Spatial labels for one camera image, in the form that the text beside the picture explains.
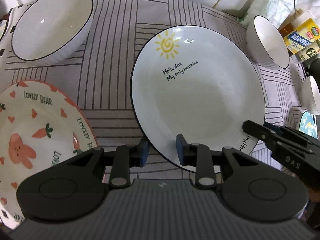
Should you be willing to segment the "blue egg plate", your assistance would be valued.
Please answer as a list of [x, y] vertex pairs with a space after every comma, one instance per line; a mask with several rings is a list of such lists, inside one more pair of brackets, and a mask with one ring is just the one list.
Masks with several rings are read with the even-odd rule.
[[300, 120], [297, 123], [296, 128], [313, 138], [318, 139], [318, 133], [317, 133], [317, 127], [314, 120], [314, 117], [309, 112], [305, 111], [302, 116], [300, 117]]

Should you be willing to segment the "white sun plate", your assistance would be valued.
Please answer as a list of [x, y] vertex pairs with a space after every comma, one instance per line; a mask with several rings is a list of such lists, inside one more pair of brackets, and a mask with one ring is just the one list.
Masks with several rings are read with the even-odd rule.
[[176, 136], [219, 151], [250, 154], [257, 139], [242, 124], [263, 124], [265, 99], [255, 68], [231, 40], [199, 26], [165, 29], [144, 44], [131, 78], [131, 99], [153, 148], [179, 166]]

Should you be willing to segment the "pink bear carrot plate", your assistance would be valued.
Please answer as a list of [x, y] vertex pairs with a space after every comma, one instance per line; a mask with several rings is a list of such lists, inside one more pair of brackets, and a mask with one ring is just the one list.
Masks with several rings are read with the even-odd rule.
[[1, 93], [1, 220], [24, 221], [16, 191], [29, 176], [97, 146], [77, 104], [54, 85], [19, 81]]

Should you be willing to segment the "white ribbed bowl right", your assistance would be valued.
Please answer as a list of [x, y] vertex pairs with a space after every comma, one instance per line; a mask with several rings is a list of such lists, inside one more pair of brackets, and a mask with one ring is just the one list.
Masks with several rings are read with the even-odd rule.
[[319, 115], [320, 95], [317, 82], [313, 76], [307, 77], [300, 88], [299, 99], [301, 105], [313, 115]]

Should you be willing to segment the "white ribbed bowl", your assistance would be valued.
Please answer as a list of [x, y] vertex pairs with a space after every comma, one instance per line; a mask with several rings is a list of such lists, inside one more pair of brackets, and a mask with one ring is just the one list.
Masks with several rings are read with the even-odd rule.
[[15, 25], [12, 51], [27, 63], [56, 64], [83, 44], [93, 13], [93, 0], [37, 0]]
[[246, 31], [247, 49], [260, 66], [285, 69], [290, 59], [286, 44], [277, 28], [265, 17], [257, 15]]
[[313, 76], [307, 77], [300, 88], [299, 99], [301, 105], [313, 115], [319, 115], [320, 95], [317, 82]]

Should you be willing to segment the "striped white table mat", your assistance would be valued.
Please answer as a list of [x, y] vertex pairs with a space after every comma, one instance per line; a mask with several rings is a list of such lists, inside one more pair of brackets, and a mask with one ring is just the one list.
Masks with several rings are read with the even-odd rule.
[[[48, 67], [32, 67], [12, 52], [11, 36], [25, 3], [1, 16], [8, 19], [1, 42], [1, 90], [24, 80], [55, 85], [82, 109], [98, 145], [115, 150], [137, 143], [142, 135], [130, 101], [131, 70], [142, 46], [161, 30], [175, 25], [199, 25], [230, 39], [250, 59], [246, 29], [224, 12], [188, 0], [93, 0], [93, 22], [88, 38], [68, 59]], [[305, 109], [298, 91], [305, 80], [301, 65], [271, 70], [252, 62], [263, 81], [267, 122], [296, 128]], [[144, 168], [131, 169], [131, 178], [194, 179], [194, 173], [164, 160], [153, 149]]]

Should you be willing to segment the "clear vinegar bottle yellow cap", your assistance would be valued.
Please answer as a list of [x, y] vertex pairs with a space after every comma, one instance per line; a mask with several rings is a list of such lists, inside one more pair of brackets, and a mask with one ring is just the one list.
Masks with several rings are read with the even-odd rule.
[[312, 42], [312, 44], [292, 55], [291, 58], [296, 64], [302, 63], [317, 55], [319, 53], [319, 50], [319, 40], [316, 40], [315, 42]]

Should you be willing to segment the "yellow label cooking wine bottle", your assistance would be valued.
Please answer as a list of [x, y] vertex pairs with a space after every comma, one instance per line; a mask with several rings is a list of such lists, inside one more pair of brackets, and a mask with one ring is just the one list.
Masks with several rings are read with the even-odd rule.
[[308, 18], [296, 27], [293, 23], [288, 23], [280, 27], [279, 32], [284, 39], [289, 56], [295, 55], [319, 40], [319, 18], [316, 20]]

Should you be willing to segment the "white ribbed bowl centre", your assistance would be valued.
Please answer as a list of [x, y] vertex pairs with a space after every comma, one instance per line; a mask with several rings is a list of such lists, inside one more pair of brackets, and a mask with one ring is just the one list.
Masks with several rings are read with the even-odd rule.
[[277, 28], [265, 17], [257, 15], [246, 31], [247, 49], [260, 66], [285, 69], [290, 59], [286, 44]]

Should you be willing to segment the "white ribbed bowl left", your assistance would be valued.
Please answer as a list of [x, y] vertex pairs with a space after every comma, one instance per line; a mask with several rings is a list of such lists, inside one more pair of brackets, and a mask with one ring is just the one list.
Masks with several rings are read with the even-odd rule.
[[93, 13], [93, 0], [37, 0], [15, 25], [12, 51], [27, 63], [56, 64], [83, 44]]

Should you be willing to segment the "white plastic bag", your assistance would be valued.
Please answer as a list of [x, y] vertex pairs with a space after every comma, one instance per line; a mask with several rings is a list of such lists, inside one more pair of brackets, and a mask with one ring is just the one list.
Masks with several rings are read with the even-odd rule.
[[239, 20], [240, 24], [247, 28], [253, 18], [260, 15], [279, 28], [293, 11], [293, 2], [294, 0], [253, 0], [244, 17]]

